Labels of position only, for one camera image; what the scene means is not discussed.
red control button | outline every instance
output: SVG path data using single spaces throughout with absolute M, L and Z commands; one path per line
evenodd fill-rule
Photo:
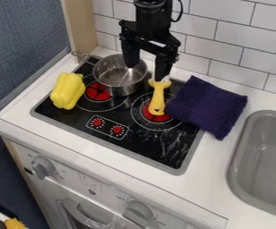
M 113 132 L 115 133 L 115 134 L 120 134 L 121 132 L 122 132 L 122 127 L 121 126 L 114 126 L 113 127 Z
M 93 120 L 92 124 L 94 126 L 101 126 L 103 124 L 103 122 L 100 119 L 95 119 L 95 120 Z

red burner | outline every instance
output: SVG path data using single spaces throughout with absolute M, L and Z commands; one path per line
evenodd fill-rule
M 142 114 L 146 120 L 154 122 L 154 123 L 165 123 L 171 119 L 171 116 L 168 114 L 164 114 L 164 115 L 151 114 L 149 112 L 149 104 L 150 104 L 150 102 L 146 102 L 142 106 Z
M 121 127 L 121 126 L 114 126 L 114 127 L 113 127 L 113 132 L 114 132 L 115 134 L 120 134 L 120 133 L 122 133 L 122 127 Z
M 106 87 L 98 82 L 91 83 L 85 92 L 88 99 L 104 102 L 111 98 Z
M 92 121 L 92 124 L 93 124 L 94 126 L 98 127 L 98 126 L 101 126 L 101 125 L 104 124 L 104 123 L 103 123 L 103 121 L 100 120 L 100 119 L 95 119 L 95 120 Z

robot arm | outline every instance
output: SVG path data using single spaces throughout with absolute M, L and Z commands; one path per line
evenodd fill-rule
M 181 43 L 170 32 L 173 0 L 134 0 L 136 21 L 121 20 L 120 34 L 122 51 L 127 67 L 134 67 L 139 62 L 140 50 L 156 55 L 155 81 L 161 81 L 170 74 L 173 63 L 178 60 L 177 50 Z

blue wall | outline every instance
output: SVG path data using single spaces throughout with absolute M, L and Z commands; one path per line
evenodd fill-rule
M 67 46 L 60 0 L 0 0 L 0 99 Z
M 0 0 L 0 99 L 67 47 L 60 0 Z M 48 229 L 1 140 L 0 204 L 30 229 Z

white countertop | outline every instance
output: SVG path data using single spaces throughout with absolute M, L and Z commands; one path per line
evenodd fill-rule
M 114 53 L 116 51 L 102 47 L 97 47 L 93 52 L 98 56 Z M 146 63 L 149 70 L 153 71 L 154 63 Z M 23 91 L 0 112 L 0 134 L 12 140 L 27 142 L 31 146 L 37 145 L 64 161 L 71 161 L 122 187 L 153 199 L 183 217 L 192 216 L 190 209 L 193 208 L 191 203 L 194 203 L 227 218 L 228 229 L 276 228 L 276 216 L 238 199 L 226 181 L 229 162 L 246 118 L 259 110 L 276 111 L 275 94 L 173 68 L 172 78 L 186 81 L 193 74 L 218 87 L 249 97 L 249 103 L 230 135 L 224 141 L 218 141 L 209 133 L 205 133 L 186 172 L 174 176 L 30 115 L 30 110 L 53 88 L 58 74 L 71 72 L 76 66 L 74 58 L 68 55 Z M 211 218 L 203 212 L 199 215 L 198 210 L 194 214 L 196 217 L 205 217 L 205 221 Z M 218 228 L 224 227 L 223 222 L 217 222 L 217 225 Z

